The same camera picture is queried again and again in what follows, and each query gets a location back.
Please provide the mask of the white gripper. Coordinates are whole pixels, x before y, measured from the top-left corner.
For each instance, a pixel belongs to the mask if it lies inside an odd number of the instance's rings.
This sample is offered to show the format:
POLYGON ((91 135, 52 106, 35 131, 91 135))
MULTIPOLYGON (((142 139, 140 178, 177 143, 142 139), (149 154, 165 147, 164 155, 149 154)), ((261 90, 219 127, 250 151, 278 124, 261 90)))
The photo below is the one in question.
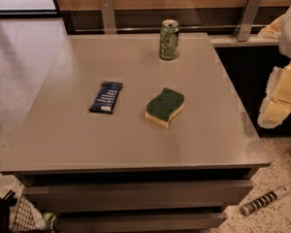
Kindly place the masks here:
POLYGON ((291 62, 284 68, 274 67, 263 99, 257 123, 260 127, 274 129, 291 114, 291 62))

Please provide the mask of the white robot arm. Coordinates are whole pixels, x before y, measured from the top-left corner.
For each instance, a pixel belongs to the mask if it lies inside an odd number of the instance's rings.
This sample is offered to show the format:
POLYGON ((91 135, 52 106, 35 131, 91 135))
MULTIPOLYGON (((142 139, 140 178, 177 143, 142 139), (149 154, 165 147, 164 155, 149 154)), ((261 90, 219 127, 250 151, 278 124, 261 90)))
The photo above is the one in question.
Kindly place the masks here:
POLYGON ((287 12, 262 30, 270 35, 278 31, 279 52, 290 59, 284 68, 274 67, 270 73, 266 96, 259 109, 260 127, 274 129, 291 114, 291 6, 287 12))

